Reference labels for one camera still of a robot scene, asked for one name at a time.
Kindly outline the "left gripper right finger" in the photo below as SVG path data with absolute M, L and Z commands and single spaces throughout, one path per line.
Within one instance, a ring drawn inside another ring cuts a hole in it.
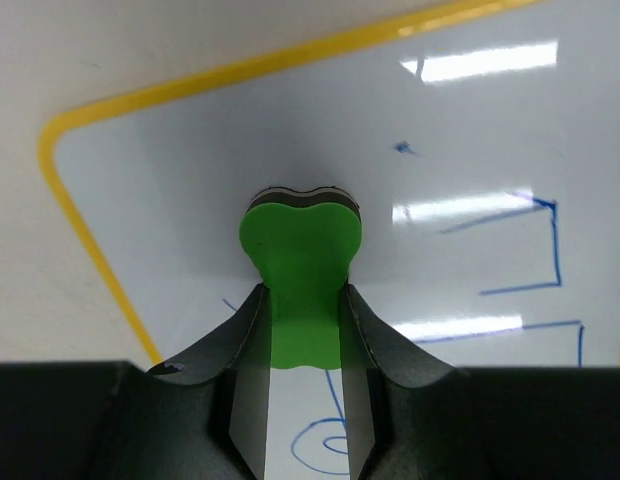
M 457 368 L 339 293 L 354 479 L 620 479 L 620 368 Z

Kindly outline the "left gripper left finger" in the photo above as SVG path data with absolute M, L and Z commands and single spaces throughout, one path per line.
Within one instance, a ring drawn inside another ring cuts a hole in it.
M 0 363 L 0 479 L 260 479 L 269 292 L 173 357 Z

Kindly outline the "green whiteboard eraser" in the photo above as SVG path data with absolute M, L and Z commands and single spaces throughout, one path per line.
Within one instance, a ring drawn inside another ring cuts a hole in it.
M 267 188 L 251 200 L 239 240 L 269 291 L 272 367 L 340 368 L 339 295 L 362 242 L 354 198 L 335 186 Z

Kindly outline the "yellow framed small whiteboard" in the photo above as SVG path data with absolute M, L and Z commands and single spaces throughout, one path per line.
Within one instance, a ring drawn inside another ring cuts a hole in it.
M 620 1 L 459 1 L 53 118 L 153 361 L 270 290 L 269 479 L 349 479 L 337 291 L 457 367 L 620 366 Z

